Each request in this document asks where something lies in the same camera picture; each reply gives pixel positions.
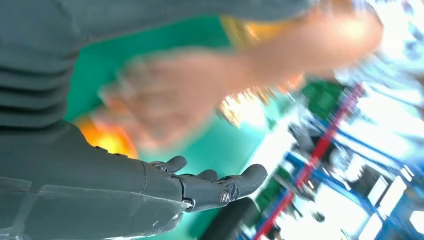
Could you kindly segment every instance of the finger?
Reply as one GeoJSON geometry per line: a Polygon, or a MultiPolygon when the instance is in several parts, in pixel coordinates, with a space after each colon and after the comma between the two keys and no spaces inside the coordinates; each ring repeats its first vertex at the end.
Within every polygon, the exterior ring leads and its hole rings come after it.
{"type": "Polygon", "coordinates": [[[215,182],[220,177],[218,176],[218,173],[212,169],[204,170],[198,175],[195,176],[198,179],[203,179],[209,182],[215,182]]]}

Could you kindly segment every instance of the human hand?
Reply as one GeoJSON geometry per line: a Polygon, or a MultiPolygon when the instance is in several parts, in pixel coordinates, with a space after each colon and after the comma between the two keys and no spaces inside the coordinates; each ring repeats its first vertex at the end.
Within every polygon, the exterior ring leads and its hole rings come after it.
{"type": "Polygon", "coordinates": [[[207,50],[139,58],[103,100],[119,109],[113,120],[138,146],[157,149],[199,130],[227,94],[243,89],[245,73],[235,57],[207,50]]]}

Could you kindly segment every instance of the blue metal frame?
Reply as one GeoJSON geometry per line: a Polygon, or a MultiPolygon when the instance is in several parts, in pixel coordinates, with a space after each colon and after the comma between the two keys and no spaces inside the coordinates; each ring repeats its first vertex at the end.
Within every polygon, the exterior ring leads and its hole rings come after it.
{"type": "MultiPolygon", "coordinates": [[[[292,163],[294,166],[304,166],[306,165],[303,161],[298,159],[294,154],[288,153],[285,157],[287,161],[292,163]]],[[[343,196],[346,196],[348,199],[350,199],[352,202],[356,203],[357,205],[361,206],[366,212],[369,214],[377,212],[377,209],[371,204],[371,202],[358,194],[357,192],[353,190],[347,190],[345,185],[337,180],[336,178],[332,177],[331,175],[327,175],[323,173],[322,171],[316,169],[312,175],[312,178],[321,181],[322,183],[326,184],[336,192],[342,194],[343,196]]]]}

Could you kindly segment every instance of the robotic arm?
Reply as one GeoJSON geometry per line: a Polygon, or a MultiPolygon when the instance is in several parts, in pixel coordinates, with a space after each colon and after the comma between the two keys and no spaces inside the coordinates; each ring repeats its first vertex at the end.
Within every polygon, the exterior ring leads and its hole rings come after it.
{"type": "Polygon", "coordinates": [[[184,212],[251,194],[267,176],[261,165],[223,178],[213,170],[177,175],[187,164],[181,156],[147,163],[110,154],[62,124],[66,131],[47,144],[21,142],[25,151],[1,154],[0,239],[152,236],[175,228],[184,212]]]}

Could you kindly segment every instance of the gray robotic arm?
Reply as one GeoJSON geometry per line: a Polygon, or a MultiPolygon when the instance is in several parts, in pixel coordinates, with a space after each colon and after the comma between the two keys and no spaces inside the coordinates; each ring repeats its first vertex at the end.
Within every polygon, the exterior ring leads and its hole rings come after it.
{"type": "Polygon", "coordinates": [[[0,155],[0,239],[98,240],[156,235],[184,212],[226,206],[254,192],[261,165],[218,178],[177,175],[187,161],[147,163],[90,146],[78,128],[47,142],[21,142],[0,155]]]}

